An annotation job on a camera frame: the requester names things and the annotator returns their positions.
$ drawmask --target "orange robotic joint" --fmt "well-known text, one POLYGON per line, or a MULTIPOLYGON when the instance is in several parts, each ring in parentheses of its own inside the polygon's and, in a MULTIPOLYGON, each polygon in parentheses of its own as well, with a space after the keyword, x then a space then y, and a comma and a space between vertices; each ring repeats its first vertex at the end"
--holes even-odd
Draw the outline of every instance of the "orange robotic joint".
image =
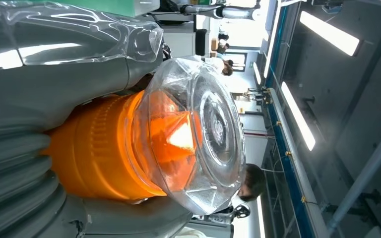
POLYGON ((53 157, 52 169, 68 193, 134 202, 166 195, 161 183, 169 192, 188 184, 202 138, 198 117, 164 92, 145 102, 143 95, 97 99, 49 132, 44 153, 53 157))

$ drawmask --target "laboratory room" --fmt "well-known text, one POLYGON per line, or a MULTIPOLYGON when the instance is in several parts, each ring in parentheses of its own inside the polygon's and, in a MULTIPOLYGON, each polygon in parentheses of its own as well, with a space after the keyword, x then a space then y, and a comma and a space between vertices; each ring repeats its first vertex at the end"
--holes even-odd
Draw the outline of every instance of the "laboratory room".
POLYGON ((0 1, 0 238, 381 238, 381 0, 0 1))

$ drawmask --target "person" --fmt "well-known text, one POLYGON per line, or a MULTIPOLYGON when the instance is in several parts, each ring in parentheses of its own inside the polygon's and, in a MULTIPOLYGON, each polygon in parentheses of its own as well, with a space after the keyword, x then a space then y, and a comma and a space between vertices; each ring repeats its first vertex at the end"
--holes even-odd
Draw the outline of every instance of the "person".
POLYGON ((218 43, 217 52, 220 54, 224 54, 226 53, 226 50, 228 50, 229 48, 229 43, 227 43, 225 40, 220 40, 220 42, 218 43))
POLYGON ((202 61, 213 66, 218 72, 223 73, 225 76, 233 74, 233 68, 229 65, 229 61, 220 58, 203 58, 202 61))
POLYGON ((225 76, 230 76, 233 74, 233 68, 228 64, 224 64, 224 68, 223 68, 222 73, 225 76))
POLYGON ((228 40, 230 37, 229 35, 225 34, 225 33, 219 33, 218 34, 218 39, 219 40, 228 40))
POLYGON ((244 202, 254 201, 266 190, 265 174, 254 164, 246 164, 246 177, 237 193, 244 202))
POLYGON ((230 65, 231 67, 233 67, 234 62, 233 62, 231 59, 229 59, 229 60, 225 60, 224 62, 225 62, 226 64, 230 65))

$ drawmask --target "fluorescent light panel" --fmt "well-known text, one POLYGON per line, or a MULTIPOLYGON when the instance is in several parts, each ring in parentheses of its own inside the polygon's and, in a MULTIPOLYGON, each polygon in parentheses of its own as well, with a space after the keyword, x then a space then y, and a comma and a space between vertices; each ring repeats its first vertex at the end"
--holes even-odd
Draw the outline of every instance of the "fluorescent light panel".
POLYGON ((257 203, 257 214, 258 214, 258 217, 259 217, 260 238, 266 238, 266 236, 265 236, 265 228, 263 227, 262 203, 260 201, 260 196, 257 197, 256 203, 257 203))
POLYGON ((359 45, 359 39, 305 11, 300 14, 300 22, 349 56, 354 55, 359 45))
POLYGON ((268 77, 269 64, 271 63, 272 49, 274 48, 274 44, 275 44, 275 35, 277 34, 277 27, 278 27, 278 22, 280 19, 280 12, 281 12, 281 1, 279 0, 277 1, 277 12, 275 13, 274 25, 272 26, 272 33, 270 37, 271 41, 269 42, 268 54, 266 55, 265 69, 263 70, 264 78, 268 77))
POLYGON ((288 89, 288 86, 285 82, 281 84, 281 90, 284 94, 284 98, 287 101, 288 106, 290 107, 291 113, 296 119, 297 126, 302 133, 302 137, 305 140, 308 149, 310 151, 313 150, 313 147, 316 143, 315 138, 313 137, 313 134, 310 131, 306 120, 303 118, 303 115, 299 107, 297 107, 296 101, 294 101, 293 95, 291 95, 290 89, 288 89))
POLYGON ((262 79, 260 78, 259 69, 257 68, 257 64, 255 62, 254 62, 254 71, 255 71, 256 81, 260 85, 262 79))

